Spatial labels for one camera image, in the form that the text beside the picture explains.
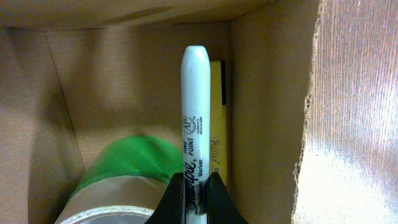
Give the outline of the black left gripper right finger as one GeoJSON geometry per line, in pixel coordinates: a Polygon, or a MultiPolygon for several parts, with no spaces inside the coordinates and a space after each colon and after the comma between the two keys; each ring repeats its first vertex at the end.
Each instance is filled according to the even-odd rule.
{"type": "Polygon", "coordinates": [[[236,208],[219,173],[210,174],[200,193],[206,224],[248,224],[236,208]]]}

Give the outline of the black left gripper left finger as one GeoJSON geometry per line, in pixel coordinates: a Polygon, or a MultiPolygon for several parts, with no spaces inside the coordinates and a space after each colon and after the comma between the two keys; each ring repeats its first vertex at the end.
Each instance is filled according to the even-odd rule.
{"type": "Polygon", "coordinates": [[[145,224],[185,224],[185,181],[175,173],[158,206],[145,224]]]}

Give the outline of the green tape roll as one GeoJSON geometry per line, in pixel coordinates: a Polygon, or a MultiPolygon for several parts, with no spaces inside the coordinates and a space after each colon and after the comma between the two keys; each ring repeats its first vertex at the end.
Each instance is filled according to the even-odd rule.
{"type": "Polygon", "coordinates": [[[168,184],[175,173],[182,171],[182,153],[171,142],[156,136],[128,136],[98,154],[71,196],[110,177],[139,176],[168,184]]]}

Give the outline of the yellow highlighter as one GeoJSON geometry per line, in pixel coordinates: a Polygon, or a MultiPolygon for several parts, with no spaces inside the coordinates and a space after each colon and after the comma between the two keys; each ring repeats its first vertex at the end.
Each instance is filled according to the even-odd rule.
{"type": "Polygon", "coordinates": [[[228,128],[226,112],[225,63],[214,60],[211,65],[211,131],[210,172],[219,173],[228,184],[228,128]]]}

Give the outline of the black and white marker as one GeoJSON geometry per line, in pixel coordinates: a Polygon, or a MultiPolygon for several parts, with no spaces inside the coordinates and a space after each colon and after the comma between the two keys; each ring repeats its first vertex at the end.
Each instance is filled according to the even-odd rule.
{"type": "Polygon", "coordinates": [[[211,67],[206,48],[190,45],[181,65],[185,222],[206,224],[210,175],[211,67]]]}

